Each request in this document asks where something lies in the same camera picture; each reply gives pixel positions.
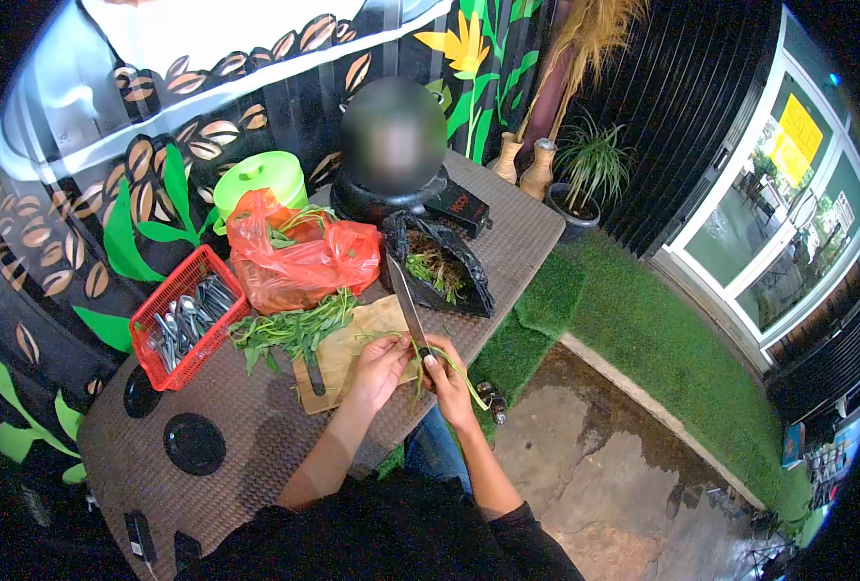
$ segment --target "black shirt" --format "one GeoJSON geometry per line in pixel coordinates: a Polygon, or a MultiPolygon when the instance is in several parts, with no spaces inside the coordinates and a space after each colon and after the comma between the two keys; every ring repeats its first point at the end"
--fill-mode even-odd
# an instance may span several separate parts
{"type": "Polygon", "coordinates": [[[301,513],[259,510],[176,579],[583,579],[525,502],[485,522],[458,479],[347,479],[301,513]]]}

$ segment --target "red plastic basket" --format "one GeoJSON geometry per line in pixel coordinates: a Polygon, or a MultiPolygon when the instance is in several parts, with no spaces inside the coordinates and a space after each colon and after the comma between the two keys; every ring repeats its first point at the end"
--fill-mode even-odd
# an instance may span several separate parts
{"type": "Polygon", "coordinates": [[[200,366],[204,365],[211,354],[217,351],[224,341],[227,341],[228,327],[248,314],[250,314],[249,303],[237,277],[230,272],[211,247],[202,245],[192,252],[191,256],[185,259],[161,285],[158,285],[156,291],[136,311],[133,319],[130,319],[130,335],[134,340],[134,351],[153,389],[164,391],[184,387],[184,384],[194,376],[200,366]],[[146,345],[149,334],[158,327],[152,315],[156,312],[159,315],[165,313],[169,309],[169,302],[177,300],[181,295],[195,296],[198,282],[211,272],[220,275],[233,295],[237,297],[237,301],[227,310],[227,314],[216,321],[211,330],[194,345],[188,355],[182,358],[182,362],[168,373],[158,353],[146,345]]]}

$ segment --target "jeans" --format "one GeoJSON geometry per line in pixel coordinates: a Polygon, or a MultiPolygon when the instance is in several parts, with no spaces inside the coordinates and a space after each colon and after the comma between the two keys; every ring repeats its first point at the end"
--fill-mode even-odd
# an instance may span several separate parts
{"type": "Polygon", "coordinates": [[[435,481],[458,478],[462,491],[472,494],[469,471],[436,405],[404,439],[404,468],[435,481]]]}

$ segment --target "sleeve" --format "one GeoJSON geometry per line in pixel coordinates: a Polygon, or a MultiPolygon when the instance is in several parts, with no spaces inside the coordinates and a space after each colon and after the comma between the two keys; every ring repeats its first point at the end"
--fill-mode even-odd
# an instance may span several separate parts
{"type": "Polygon", "coordinates": [[[258,574],[257,559],[262,553],[277,558],[277,554],[261,547],[277,548],[279,543],[269,543],[273,532],[290,529],[293,518],[294,514],[281,506],[260,508],[252,520],[227,535],[212,553],[181,570],[175,581],[246,579],[258,574]]]}
{"type": "Polygon", "coordinates": [[[489,523],[494,540],[524,579],[581,579],[563,548],[540,528],[526,502],[489,523]]]}

